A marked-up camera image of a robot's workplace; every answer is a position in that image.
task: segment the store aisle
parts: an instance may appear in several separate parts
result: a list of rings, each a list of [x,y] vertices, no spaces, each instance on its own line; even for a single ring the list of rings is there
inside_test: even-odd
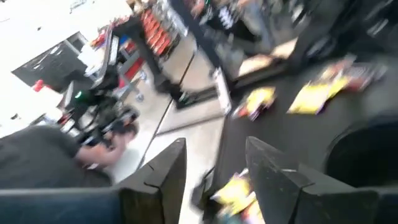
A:
[[[177,46],[164,68],[174,80],[180,80],[193,53],[193,40],[188,37]],[[206,58],[198,52],[187,70],[182,85],[184,88],[201,89],[210,86],[208,78],[210,66]],[[144,82],[139,85],[145,100],[138,103],[134,94],[127,102],[141,112],[140,132],[128,147],[121,160],[110,168],[116,182],[131,175],[144,157],[149,162],[177,138],[187,140],[187,181],[180,213],[180,223],[201,223],[201,212],[190,205],[190,197],[202,175],[214,166],[220,143],[224,118],[217,100],[209,101],[186,110],[176,111],[170,98],[156,94],[152,85]],[[174,128],[213,118],[201,124],[173,131]]]
[[[193,54],[192,47],[192,40],[189,37],[181,40],[175,52],[165,62],[164,70],[172,79],[179,81],[182,78]],[[109,168],[116,182],[136,171],[171,101],[168,96],[157,94],[152,89],[150,82],[152,74],[146,65],[144,71],[149,76],[149,83],[140,82],[138,85],[138,89],[144,95],[144,101],[137,102],[134,93],[131,93],[126,100],[126,103],[135,106],[141,113],[138,118],[140,131],[135,140],[128,145],[128,150],[121,160]]]
[[[187,139],[187,181],[182,200],[179,224],[201,223],[202,212],[190,204],[193,188],[215,162],[224,118],[157,136],[145,156],[145,163],[157,156],[177,138]]]

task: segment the white wall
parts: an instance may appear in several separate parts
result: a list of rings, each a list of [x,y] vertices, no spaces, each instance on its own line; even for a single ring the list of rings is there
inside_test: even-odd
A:
[[[70,0],[0,3],[0,117],[15,111],[34,110],[44,102],[11,71],[79,30],[93,30],[111,16],[130,11],[123,0],[95,2],[95,6],[83,7],[72,15],[69,14]]]

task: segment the black conveyor belt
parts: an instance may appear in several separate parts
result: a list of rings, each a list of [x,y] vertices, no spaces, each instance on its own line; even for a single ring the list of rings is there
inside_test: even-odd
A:
[[[281,76],[261,83],[259,86],[275,86],[277,99],[270,110],[255,122],[246,118],[226,119],[213,189],[221,188],[235,172],[246,167],[245,142],[248,136],[255,136],[323,171],[332,140],[349,126],[382,114],[398,114],[398,58],[377,56],[372,60],[388,66],[385,77],[362,93],[337,94],[316,116],[287,114],[286,111],[301,87],[314,79],[326,64],[316,65],[298,75]],[[233,101],[239,103],[242,96]]]

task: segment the snack bag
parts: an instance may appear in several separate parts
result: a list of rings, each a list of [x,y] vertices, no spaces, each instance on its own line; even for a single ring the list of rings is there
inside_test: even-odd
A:
[[[235,174],[231,180],[211,199],[229,208],[230,215],[235,215],[244,210],[250,203],[247,197],[251,193],[249,182],[244,177]]]
[[[233,118],[247,116],[254,121],[264,109],[269,108],[275,100],[274,87],[262,87],[253,90],[243,99],[233,113]]]
[[[218,212],[217,217],[220,224],[244,224],[239,214],[230,215],[228,207],[222,208]]]
[[[242,217],[245,224],[266,224],[262,217],[260,205],[257,200],[243,211]]]
[[[387,67],[373,63],[355,63],[344,70],[343,76],[349,79],[347,89],[363,91],[371,82],[381,79],[387,72]]]
[[[330,83],[308,83],[298,93],[290,106],[288,113],[298,114],[318,114],[323,108],[329,96],[335,94],[331,92]]]
[[[352,66],[356,59],[355,55],[346,55],[345,58],[339,60],[326,67],[326,69],[321,73],[319,80],[321,81],[332,81],[336,77],[342,74],[345,68]]]
[[[351,79],[349,77],[340,77],[334,80],[331,84],[331,88],[328,94],[328,100],[332,99],[338,92],[345,89],[348,86],[350,80]]]

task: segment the person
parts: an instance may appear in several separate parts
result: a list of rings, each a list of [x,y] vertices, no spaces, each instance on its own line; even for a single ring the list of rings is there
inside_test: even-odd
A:
[[[118,19],[114,24],[113,34],[119,38],[127,35],[136,45],[136,48],[153,75],[153,83],[158,93],[168,94],[176,102],[177,107],[184,107],[194,103],[195,95],[190,91],[183,91],[177,82],[173,82],[156,60],[152,49],[148,46],[145,30],[142,26],[141,16],[130,15]]]
[[[218,1],[205,3],[197,0],[185,3],[194,18],[206,28],[208,37],[214,38],[216,32],[234,35],[232,44],[248,55],[269,54],[275,47],[269,24],[264,19],[262,3],[257,0],[238,0],[236,2]]]
[[[109,187],[109,175],[83,166],[114,164],[134,136],[108,136],[112,149],[101,143],[87,147],[55,126],[29,126],[0,139],[0,189]]]

